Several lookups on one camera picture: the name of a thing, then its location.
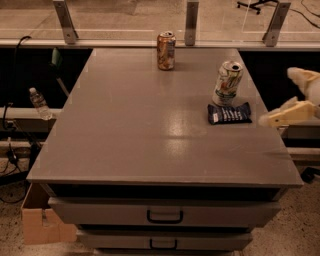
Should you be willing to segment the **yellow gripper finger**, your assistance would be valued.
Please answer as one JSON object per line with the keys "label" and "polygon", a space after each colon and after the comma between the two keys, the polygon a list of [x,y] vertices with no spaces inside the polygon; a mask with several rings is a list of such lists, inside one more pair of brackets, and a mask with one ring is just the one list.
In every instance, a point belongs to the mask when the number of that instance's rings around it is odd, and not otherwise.
{"label": "yellow gripper finger", "polygon": [[316,105],[309,100],[299,101],[293,97],[276,108],[259,117],[258,123],[263,127],[281,127],[298,124],[316,116]]}
{"label": "yellow gripper finger", "polygon": [[302,94],[306,96],[309,83],[320,78],[320,73],[312,70],[290,67],[287,69],[287,76],[298,86]]}

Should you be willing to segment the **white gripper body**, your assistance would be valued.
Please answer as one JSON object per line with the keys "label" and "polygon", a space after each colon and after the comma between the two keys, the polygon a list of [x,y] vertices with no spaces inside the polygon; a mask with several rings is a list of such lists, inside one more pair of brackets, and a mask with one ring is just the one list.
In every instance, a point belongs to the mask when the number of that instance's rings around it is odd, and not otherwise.
{"label": "white gripper body", "polygon": [[320,119],[320,78],[309,83],[306,99],[315,105],[315,116]]}

